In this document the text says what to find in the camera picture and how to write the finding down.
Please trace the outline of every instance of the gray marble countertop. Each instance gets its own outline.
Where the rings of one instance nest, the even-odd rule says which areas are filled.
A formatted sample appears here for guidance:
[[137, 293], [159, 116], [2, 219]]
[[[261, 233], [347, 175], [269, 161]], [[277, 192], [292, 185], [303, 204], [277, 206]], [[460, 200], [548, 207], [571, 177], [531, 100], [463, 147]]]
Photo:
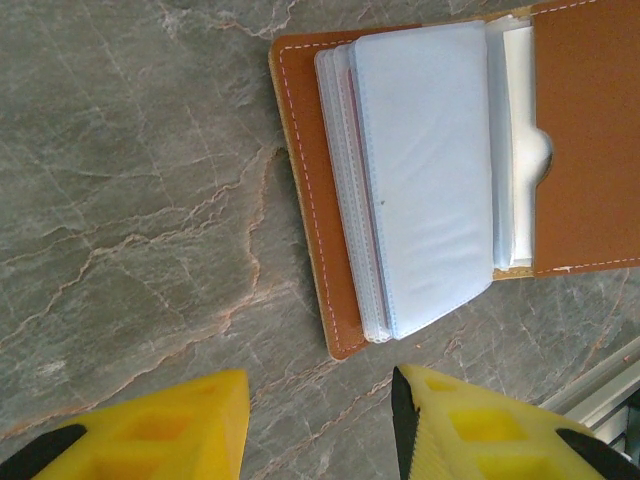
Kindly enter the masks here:
[[67, 416], [240, 367], [242, 478], [397, 478], [394, 365], [539, 403], [629, 343], [640, 271], [494, 284], [328, 358], [267, 67], [290, 32], [488, 0], [0, 5], [0, 458]]

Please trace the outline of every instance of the yellow object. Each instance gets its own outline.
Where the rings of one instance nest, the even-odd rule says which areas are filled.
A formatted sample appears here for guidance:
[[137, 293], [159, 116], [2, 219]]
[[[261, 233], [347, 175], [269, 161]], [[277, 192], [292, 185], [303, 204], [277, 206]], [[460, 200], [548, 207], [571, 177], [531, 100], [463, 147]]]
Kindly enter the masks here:
[[427, 368], [403, 365], [419, 410], [410, 480], [602, 480], [556, 433], [584, 426]]
[[67, 422], [77, 423], [87, 433], [36, 480], [237, 479], [247, 375], [220, 372]]

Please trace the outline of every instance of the yellow plastic piece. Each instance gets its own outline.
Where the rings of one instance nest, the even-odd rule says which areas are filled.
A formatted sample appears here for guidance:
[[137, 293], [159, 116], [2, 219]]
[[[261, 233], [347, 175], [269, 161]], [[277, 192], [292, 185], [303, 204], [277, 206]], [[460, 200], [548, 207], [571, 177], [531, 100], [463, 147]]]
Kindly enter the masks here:
[[227, 370], [67, 422], [87, 428], [36, 480], [231, 480], [249, 426], [249, 387]]
[[402, 365], [418, 430], [410, 480], [602, 480], [555, 433], [586, 427], [427, 368]]

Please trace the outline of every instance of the white stitching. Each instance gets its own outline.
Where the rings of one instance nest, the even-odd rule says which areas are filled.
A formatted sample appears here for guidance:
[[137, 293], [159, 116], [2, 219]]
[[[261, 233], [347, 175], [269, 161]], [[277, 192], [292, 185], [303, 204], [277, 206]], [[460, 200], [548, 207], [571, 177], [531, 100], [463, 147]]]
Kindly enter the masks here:
[[320, 253], [320, 263], [322, 263], [322, 279], [324, 282], [324, 288], [327, 292], [327, 308], [329, 309], [329, 313], [331, 314], [331, 324], [333, 326], [333, 334], [336, 341], [336, 346], [340, 352], [346, 352], [349, 350], [354, 350], [362, 345], [364, 342], [360, 342], [357, 345], [351, 345], [350, 347], [341, 347], [340, 346], [340, 338], [338, 337], [338, 327], [336, 325], [336, 316], [333, 311], [333, 307], [331, 306], [331, 295], [329, 293], [329, 282], [327, 280], [327, 266], [324, 260], [324, 251], [322, 249], [322, 238], [320, 237], [320, 230], [318, 228], [318, 219], [316, 217], [316, 206], [313, 201], [313, 193], [311, 191], [311, 183], [309, 182], [309, 173], [307, 170], [307, 162], [304, 158], [304, 151], [302, 149], [302, 141], [300, 140], [300, 132], [298, 130], [298, 122], [296, 121], [296, 116], [293, 112], [293, 101], [291, 99], [291, 91], [289, 90], [289, 83], [287, 82], [287, 71], [284, 68], [284, 60], [282, 59], [282, 53], [285, 50], [292, 49], [301, 49], [301, 48], [310, 48], [310, 47], [328, 47], [331, 45], [339, 45], [342, 43], [351, 43], [351, 40], [337, 40], [335, 42], [324, 42], [324, 43], [305, 43], [303, 45], [286, 45], [280, 50], [280, 68], [282, 69], [282, 78], [284, 79], [284, 87], [287, 91], [287, 99], [289, 100], [289, 108], [291, 110], [291, 119], [293, 120], [293, 129], [296, 132], [296, 139], [298, 140], [298, 149], [300, 150], [300, 160], [302, 161], [302, 168], [304, 170], [304, 178], [307, 183], [307, 191], [309, 192], [309, 202], [311, 203], [311, 216], [313, 217], [313, 228], [316, 232], [316, 240], [318, 241], [318, 252]]
[[596, 267], [599, 265], [611, 265], [614, 263], [626, 263], [626, 262], [635, 262], [640, 261], [640, 257], [637, 258], [623, 258], [622, 260], [609, 260], [608, 262], [595, 262], [595, 263], [585, 263], [583, 265], [568, 265], [566, 267], [555, 267], [549, 268], [547, 270], [538, 270], [536, 273], [547, 273], [547, 272], [570, 272], [574, 268], [588, 268], [588, 267]]
[[542, 15], [543, 13], [559, 12], [560, 10], [566, 10], [567, 8], [579, 7], [580, 5], [587, 5], [589, 3], [596, 3], [598, 0], [582, 0], [581, 2], [572, 3], [571, 5], [563, 5], [556, 8], [548, 8], [539, 12], [532, 13], [531, 16]]

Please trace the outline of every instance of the marble surface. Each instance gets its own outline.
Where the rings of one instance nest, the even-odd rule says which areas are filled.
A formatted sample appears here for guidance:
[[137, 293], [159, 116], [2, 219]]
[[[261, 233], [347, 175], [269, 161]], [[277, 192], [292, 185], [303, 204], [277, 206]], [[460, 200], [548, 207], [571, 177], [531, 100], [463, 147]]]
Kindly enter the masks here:
[[330, 360], [267, 68], [279, 34], [488, 0], [0, 5], [0, 459], [67, 416], [246, 368], [244, 479], [397, 478], [401, 362], [539, 403], [634, 339], [640, 271], [494, 284]]

